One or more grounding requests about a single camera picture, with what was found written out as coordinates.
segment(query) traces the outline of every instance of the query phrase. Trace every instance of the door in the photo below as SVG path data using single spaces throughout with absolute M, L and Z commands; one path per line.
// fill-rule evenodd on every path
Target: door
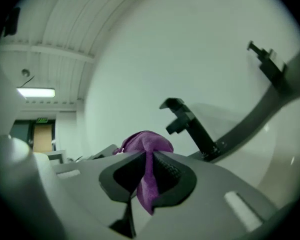
M 52 124 L 36 124 L 33 133 L 33 151 L 50 152 L 52 146 Z

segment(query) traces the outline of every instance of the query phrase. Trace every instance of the purple towel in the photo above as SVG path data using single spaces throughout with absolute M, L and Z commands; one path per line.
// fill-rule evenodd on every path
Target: purple towel
M 174 148 L 166 138 L 153 131 L 144 130 L 125 139 L 121 147 L 117 148 L 113 154 L 115 155 L 122 151 L 124 153 L 146 151 L 145 172 L 137 187 L 136 195 L 143 208 L 152 215 L 152 201 L 159 196 L 156 178 L 153 173 L 153 151 L 173 152 Z

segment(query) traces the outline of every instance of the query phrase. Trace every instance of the black clamp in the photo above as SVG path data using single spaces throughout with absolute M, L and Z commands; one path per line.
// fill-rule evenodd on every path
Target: black clamp
M 17 33 L 19 14 L 20 7 L 13 8 L 9 13 L 4 24 L 4 37 L 8 35 L 13 36 Z
M 265 74 L 265 76 L 276 86 L 278 80 L 280 80 L 286 70 L 286 64 L 278 57 L 277 53 L 270 49 L 267 52 L 265 49 L 259 49 L 254 45 L 253 41 L 250 41 L 247 50 L 253 50 L 257 54 L 257 58 L 261 61 L 259 68 Z
M 220 151 L 216 143 L 182 99 L 168 98 L 159 108 L 161 110 L 168 108 L 177 117 L 176 120 L 166 127 L 170 135 L 174 132 L 179 134 L 186 130 L 201 151 L 205 161 L 211 161 L 219 156 Z

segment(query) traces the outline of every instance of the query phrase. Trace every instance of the black mount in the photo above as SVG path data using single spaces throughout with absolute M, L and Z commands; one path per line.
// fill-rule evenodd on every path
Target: black mount
M 253 50 L 257 54 L 257 58 L 261 61 L 259 68 L 265 74 L 265 76 L 276 86 L 278 81 L 283 77 L 286 70 L 286 64 L 283 63 L 277 56 L 277 53 L 270 49 L 267 52 L 265 49 L 259 49 L 254 45 L 253 41 L 250 41 L 247 50 Z
M 160 106 L 160 109 L 170 109 L 177 117 L 166 127 L 170 135 L 186 130 L 203 154 L 205 161 L 211 161 L 219 155 L 220 151 L 217 145 L 182 99 L 168 98 Z

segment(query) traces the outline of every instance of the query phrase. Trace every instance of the light fixture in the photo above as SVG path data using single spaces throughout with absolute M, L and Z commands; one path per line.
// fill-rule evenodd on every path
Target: light fixture
M 53 98 L 56 93 L 51 88 L 17 88 L 19 93 L 26 98 Z

